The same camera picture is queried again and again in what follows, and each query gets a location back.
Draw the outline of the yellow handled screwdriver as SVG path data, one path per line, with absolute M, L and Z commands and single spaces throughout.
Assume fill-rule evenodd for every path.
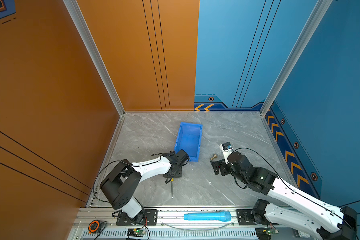
M 173 182 L 174 182 L 174 179 L 172 178 L 170 180 L 170 182 L 169 182 L 171 184 L 171 199 L 174 198 L 174 185 L 173 185 Z

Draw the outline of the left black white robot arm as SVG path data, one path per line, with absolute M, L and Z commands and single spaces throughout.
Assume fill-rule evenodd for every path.
M 131 163 L 121 160 L 100 183 L 107 202 L 113 209 L 121 210 L 134 224 L 145 221 L 145 209 L 134 197 L 138 185 L 152 177 L 162 175 L 169 183 L 183 175 L 183 167 L 189 162 L 190 156 L 184 151 L 177 153 L 152 154 L 152 160 Z

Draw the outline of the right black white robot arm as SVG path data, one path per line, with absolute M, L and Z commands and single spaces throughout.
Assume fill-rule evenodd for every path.
M 327 204 L 287 183 L 277 173 L 254 167 L 248 158 L 228 150 L 225 158 L 211 159 L 216 175 L 232 175 L 241 189 L 250 189 L 279 200 L 290 209 L 283 209 L 267 200 L 259 199 L 251 210 L 253 222 L 258 225 L 284 225 L 304 232 L 318 240 L 357 240 L 357 213 L 345 206 Z

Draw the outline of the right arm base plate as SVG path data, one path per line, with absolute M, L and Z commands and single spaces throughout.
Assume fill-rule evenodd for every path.
M 250 209 L 237 209 L 236 210 L 238 223 L 240 226 L 254 226 L 257 225 L 255 218 Z

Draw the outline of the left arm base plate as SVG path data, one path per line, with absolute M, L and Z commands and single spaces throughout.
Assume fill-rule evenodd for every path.
M 158 210 L 142 210 L 135 217 L 131 218 L 125 212 L 120 212 L 117 216 L 117 226 L 145 225 L 155 226 L 158 219 Z

